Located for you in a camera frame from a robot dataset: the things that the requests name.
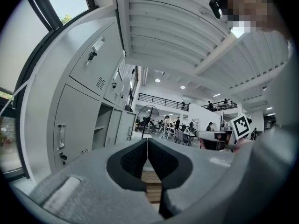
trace window frame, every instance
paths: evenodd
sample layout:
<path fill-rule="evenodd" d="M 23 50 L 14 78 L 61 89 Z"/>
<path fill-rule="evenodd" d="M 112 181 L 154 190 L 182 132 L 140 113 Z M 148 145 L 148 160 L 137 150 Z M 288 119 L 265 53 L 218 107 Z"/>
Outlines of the window frame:
<path fill-rule="evenodd" d="M 35 14 L 41 20 L 43 25 L 47 28 L 49 33 L 38 43 L 35 49 L 30 54 L 29 58 L 25 62 L 22 71 L 19 75 L 17 80 L 14 92 L 19 89 L 23 83 L 25 83 L 31 76 L 33 69 L 35 68 L 37 62 L 45 52 L 45 50 L 50 46 L 50 44 L 57 38 L 57 36 L 63 32 L 66 28 L 72 25 L 75 21 L 80 19 L 81 17 L 85 16 L 86 14 L 90 13 L 91 11 L 99 8 L 94 3 L 94 0 L 86 0 L 87 6 L 89 7 L 86 11 L 78 14 L 77 16 L 73 17 L 69 22 L 66 24 L 62 24 L 58 15 L 56 14 L 53 6 L 50 3 L 50 0 L 28 0 L 31 7 L 33 8 Z M 11 94 L 2 88 L 1 91 Z M 17 180 L 22 177 L 29 178 L 29 174 L 25 165 L 24 156 L 22 153 L 21 147 L 21 137 L 20 137 L 20 117 L 21 117 L 21 106 L 23 102 L 25 94 L 25 89 L 21 90 L 14 98 L 12 104 L 10 104 L 3 113 L 5 117 L 11 117 L 15 119 L 15 135 L 16 135 L 16 145 L 18 154 L 21 160 L 21 169 L 16 171 L 12 171 L 9 173 L 3 173 L 4 177 L 6 177 L 8 182 Z M 4 107 L 7 103 L 8 99 L 0 97 L 0 109 Z"/>

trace locker handle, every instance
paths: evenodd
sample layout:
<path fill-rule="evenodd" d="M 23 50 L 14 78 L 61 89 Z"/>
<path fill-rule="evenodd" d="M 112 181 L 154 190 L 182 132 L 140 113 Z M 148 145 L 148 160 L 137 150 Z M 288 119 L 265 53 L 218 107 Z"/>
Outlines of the locker handle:
<path fill-rule="evenodd" d="M 105 43 L 105 38 L 101 36 L 98 41 L 93 45 L 93 51 L 98 52 L 101 46 Z"/>
<path fill-rule="evenodd" d="M 66 125 L 60 124 L 60 125 L 57 125 L 57 128 L 58 128 L 58 132 L 59 132 L 59 146 L 57 147 L 57 150 L 61 150 L 64 148 Z"/>

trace tree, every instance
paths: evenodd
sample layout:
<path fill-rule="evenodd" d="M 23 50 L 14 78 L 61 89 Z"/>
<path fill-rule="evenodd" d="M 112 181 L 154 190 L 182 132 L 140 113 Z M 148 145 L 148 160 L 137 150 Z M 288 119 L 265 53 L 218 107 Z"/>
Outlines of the tree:
<path fill-rule="evenodd" d="M 71 19 L 71 15 L 67 14 L 64 16 L 63 19 L 60 18 L 60 21 L 62 22 L 62 24 L 66 24 L 70 19 Z"/>

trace stand fan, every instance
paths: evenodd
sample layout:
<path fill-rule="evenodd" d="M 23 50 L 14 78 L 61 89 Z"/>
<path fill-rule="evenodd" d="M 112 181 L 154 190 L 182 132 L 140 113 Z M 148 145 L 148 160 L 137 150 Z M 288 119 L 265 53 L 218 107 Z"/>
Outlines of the stand fan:
<path fill-rule="evenodd" d="M 144 134 L 150 134 L 156 130 L 156 126 L 159 123 L 159 111 L 153 105 L 144 106 L 138 114 L 138 118 L 142 120 L 139 123 L 139 130 L 142 132 L 142 137 Z"/>

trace balcony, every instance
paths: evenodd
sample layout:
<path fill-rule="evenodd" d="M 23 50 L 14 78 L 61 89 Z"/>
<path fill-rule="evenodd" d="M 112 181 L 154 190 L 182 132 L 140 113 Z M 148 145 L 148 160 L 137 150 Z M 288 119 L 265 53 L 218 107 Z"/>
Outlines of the balcony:
<path fill-rule="evenodd" d="M 163 99 L 163 98 L 141 94 L 141 93 L 139 93 L 138 100 L 156 104 L 156 105 L 162 105 L 162 106 L 166 106 L 178 110 L 189 111 L 189 105 L 185 104 L 184 102 L 180 103 L 173 100 Z"/>
<path fill-rule="evenodd" d="M 238 108 L 238 105 L 231 101 L 230 99 L 227 100 L 227 104 L 224 103 L 224 101 L 220 101 L 217 103 L 213 103 L 213 112 L 214 111 L 221 111 L 221 110 L 229 110 L 229 109 L 235 109 Z M 209 110 L 209 105 L 202 106 L 203 108 L 206 108 Z"/>

